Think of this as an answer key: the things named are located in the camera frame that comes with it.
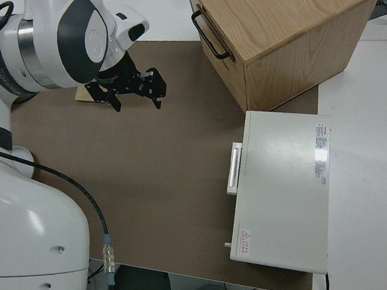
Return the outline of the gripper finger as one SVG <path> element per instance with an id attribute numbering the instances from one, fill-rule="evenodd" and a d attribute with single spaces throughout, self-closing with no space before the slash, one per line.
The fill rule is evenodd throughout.
<path id="1" fill-rule="evenodd" d="M 151 99 L 157 109 L 162 107 L 162 100 L 166 96 L 167 84 L 156 68 L 149 68 L 138 75 L 141 96 Z"/>
<path id="2" fill-rule="evenodd" d="M 96 103 L 105 103 L 112 106 L 116 112 L 121 111 L 122 104 L 119 102 L 114 90 L 105 89 L 96 81 L 92 81 L 87 84 L 87 92 Z"/>

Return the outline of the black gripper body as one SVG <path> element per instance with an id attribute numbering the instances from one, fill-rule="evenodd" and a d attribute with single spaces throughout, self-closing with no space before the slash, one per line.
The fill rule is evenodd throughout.
<path id="1" fill-rule="evenodd" d="M 104 89 L 108 91 L 116 89 L 118 94 L 140 95 L 142 90 L 139 76 L 140 71 L 137 70 L 133 59 L 129 54 L 124 54 L 113 67 L 99 72 L 96 82 L 100 92 L 104 92 Z"/>

